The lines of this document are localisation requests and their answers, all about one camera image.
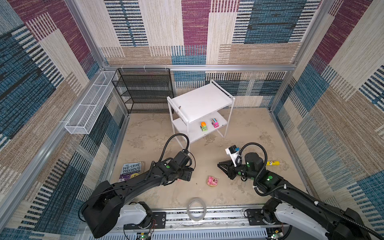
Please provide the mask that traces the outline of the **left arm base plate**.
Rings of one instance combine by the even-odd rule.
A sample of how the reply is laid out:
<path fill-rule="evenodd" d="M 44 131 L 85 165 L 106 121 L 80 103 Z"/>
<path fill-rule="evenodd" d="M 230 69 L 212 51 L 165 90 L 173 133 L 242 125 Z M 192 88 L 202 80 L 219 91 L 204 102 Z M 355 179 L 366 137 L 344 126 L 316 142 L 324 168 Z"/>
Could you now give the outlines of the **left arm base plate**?
<path fill-rule="evenodd" d="M 124 225 L 124 230 L 149 230 L 150 228 L 164 229 L 166 226 L 166 220 L 166 212 L 152 212 L 151 214 L 148 214 L 138 225 Z"/>

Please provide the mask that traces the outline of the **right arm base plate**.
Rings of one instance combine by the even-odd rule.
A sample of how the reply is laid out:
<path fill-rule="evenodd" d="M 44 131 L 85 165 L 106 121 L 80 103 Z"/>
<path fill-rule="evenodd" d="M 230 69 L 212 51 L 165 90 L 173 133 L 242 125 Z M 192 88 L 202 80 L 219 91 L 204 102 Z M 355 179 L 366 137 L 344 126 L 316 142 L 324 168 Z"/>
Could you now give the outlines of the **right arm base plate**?
<path fill-rule="evenodd" d="M 264 220 L 264 215 L 261 213 L 262 209 L 246 209 L 243 212 L 244 217 L 248 220 L 250 226 L 262 227 L 288 227 L 288 224 L 283 224 L 279 221 L 267 223 Z"/>

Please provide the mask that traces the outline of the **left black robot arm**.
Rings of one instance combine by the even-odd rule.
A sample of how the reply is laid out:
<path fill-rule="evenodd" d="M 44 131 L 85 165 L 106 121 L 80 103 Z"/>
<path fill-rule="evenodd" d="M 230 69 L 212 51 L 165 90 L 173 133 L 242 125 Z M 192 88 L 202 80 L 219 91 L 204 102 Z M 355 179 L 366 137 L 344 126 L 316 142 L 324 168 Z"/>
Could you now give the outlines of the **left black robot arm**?
<path fill-rule="evenodd" d="M 177 136 L 186 139 L 186 147 L 174 158 L 163 159 L 169 142 Z M 101 238 L 110 232 L 118 223 L 118 219 L 123 217 L 123 206 L 140 194 L 155 187 L 170 185 L 177 180 L 189 182 L 194 171 L 191 167 L 189 145 L 187 135 L 174 134 L 167 140 L 160 159 L 151 162 L 148 171 L 115 184 L 110 184 L 109 181 L 101 182 L 79 209 L 79 215 L 84 217 L 83 222 L 87 223 L 94 238 Z"/>

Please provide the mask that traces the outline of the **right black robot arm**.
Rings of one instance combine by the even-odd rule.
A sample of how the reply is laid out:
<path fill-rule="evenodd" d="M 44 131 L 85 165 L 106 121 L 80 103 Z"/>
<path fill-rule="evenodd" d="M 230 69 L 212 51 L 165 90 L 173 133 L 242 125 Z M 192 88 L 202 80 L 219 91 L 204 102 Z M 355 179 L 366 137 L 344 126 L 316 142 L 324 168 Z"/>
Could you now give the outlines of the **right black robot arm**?
<path fill-rule="evenodd" d="M 342 210 L 322 202 L 293 186 L 282 176 L 267 170 L 268 154 L 258 143 L 264 157 L 257 153 L 243 155 L 246 147 L 233 145 L 226 149 L 230 160 L 218 163 L 231 180 L 241 177 L 245 182 L 253 181 L 253 189 L 260 197 L 270 197 L 260 215 L 267 225 L 278 222 L 295 227 L 318 240 L 370 240 L 384 237 L 368 228 L 361 216 L 348 208 Z"/>

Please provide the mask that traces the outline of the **green toy car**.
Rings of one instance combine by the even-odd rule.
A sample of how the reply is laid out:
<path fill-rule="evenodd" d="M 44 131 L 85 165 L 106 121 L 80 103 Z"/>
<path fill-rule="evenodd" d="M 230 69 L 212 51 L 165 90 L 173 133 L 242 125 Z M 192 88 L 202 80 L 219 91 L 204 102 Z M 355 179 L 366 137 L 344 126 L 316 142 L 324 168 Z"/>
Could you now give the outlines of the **green toy car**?
<path fill-rule="evenodd" d="M 205 131 L 208 130 L 207 124 L 206 124 L 205 122 L 201 122 L 200 127 L 201 127 L 201 130 L 202 130 L 203 132 L 205 132 Z"/>

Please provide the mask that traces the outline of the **pink toy truck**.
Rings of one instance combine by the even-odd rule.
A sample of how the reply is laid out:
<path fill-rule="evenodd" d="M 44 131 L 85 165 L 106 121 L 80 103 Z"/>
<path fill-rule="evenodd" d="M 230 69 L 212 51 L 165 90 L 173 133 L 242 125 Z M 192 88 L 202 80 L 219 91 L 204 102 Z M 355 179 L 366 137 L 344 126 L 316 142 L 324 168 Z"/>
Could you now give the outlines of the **pink toy truck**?
<path fill-rule="evenodd" d="M 212 125 L 213 125 L 213 127 L 214 127 L 215 129 L 220 127 L 218 121 L 217 121 L 215 118 L 212 119 Z"/>

